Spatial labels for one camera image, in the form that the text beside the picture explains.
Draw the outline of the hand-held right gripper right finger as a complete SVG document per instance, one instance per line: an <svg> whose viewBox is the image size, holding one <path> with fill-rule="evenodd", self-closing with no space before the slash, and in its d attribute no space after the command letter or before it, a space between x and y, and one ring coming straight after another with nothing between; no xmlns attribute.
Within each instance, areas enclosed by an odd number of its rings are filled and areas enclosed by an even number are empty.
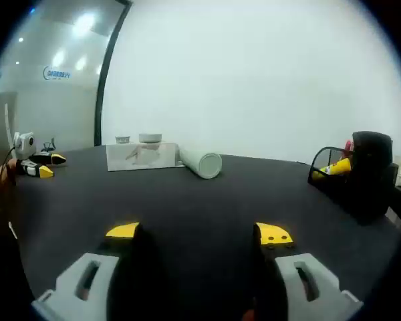
<svg viewBox="0 0 401 321"><path fill-rule="evenodd" d="M292 254L281 227L256 222L251 246L251 303L244 320L350 320L364 303L310 253Z"/></svg>

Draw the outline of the person's left hand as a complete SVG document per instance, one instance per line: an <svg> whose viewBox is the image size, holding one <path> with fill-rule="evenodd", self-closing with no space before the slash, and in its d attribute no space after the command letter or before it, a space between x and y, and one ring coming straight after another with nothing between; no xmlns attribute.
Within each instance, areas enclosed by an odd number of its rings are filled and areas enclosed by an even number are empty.
<svg viewBox="0 0 401 321"><path fill-rule="evenodd" d="M0 166L0 193L16 185L17 159L12 158Z"/></svg>

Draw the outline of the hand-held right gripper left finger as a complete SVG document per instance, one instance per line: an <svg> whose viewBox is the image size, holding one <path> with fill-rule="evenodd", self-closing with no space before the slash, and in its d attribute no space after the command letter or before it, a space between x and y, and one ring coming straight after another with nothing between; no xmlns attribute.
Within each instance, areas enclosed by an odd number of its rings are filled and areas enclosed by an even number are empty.
<svg viewBox="0 0 401 321"><path fill-rule="evenodd" d="M169 277L155 236L140 223L109 231L32 301L34 320L167 320Z"/></svg>

